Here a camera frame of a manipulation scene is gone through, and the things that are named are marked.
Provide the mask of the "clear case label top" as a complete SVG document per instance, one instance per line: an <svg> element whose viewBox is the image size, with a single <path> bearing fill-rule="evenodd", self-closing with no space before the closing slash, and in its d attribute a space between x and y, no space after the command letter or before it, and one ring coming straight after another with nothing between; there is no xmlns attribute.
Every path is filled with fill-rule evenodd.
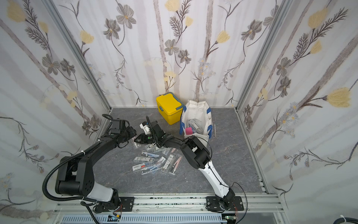
<svg viewBox="0 0 358 224"><path fill-rule="evenodd" d="M196 133L201 133L203 130L199 124L199 120L197 119L190 119L189 120L189 126L196 132Z"/></svg>

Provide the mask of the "pink plastic case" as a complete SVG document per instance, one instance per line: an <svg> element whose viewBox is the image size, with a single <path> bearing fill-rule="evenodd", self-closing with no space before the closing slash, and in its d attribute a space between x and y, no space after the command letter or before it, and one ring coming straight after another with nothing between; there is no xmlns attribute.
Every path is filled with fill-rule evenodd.
<svg viewBox="0 0 358 224"><path fill-rule="evenodd" d="M185 128L185 133L186 133L186 135L192 135L192 134L194 134L193 129L192 129L191 127Z"/></svg>

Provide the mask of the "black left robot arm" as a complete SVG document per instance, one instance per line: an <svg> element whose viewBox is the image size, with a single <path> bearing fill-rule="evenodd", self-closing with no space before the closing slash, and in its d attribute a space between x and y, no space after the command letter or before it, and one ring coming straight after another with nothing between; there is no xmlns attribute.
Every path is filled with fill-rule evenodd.
<svg viewBox="0 0 358 224"><path fill-rule="evenodd" d="M126 146L136 136L129 121L110 119L105 133L86 150L66 156L45 177L44 196L52 201L80 200L92 203L96 212L116 211L121 205L118 191L95 181L93 166L108 152Z"/></svg>

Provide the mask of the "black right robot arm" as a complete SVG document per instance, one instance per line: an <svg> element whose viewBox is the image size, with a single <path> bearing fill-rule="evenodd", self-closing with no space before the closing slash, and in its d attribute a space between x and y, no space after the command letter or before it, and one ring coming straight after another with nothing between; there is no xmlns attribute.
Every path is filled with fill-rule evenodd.
<svg viewBox="0 0 358 224"><path fill-rule="evenodd" d="M219 204L218 209L211 208L208 205L207 209L209 211L221 212L236 208L236 195L232 188L224 182L216 171L212 162L212 153L207 149L207 146L203 144L203 138L194 135L184 139L177 138L169 133L165 133L156 121L151 122L150 120L141 123L140 128L143 130L143 133L136 137L134 140L136 143L155 144L155 146L159 148L171 147L179 149L188 163L206 177L214 190L216 200Z"/></svg>

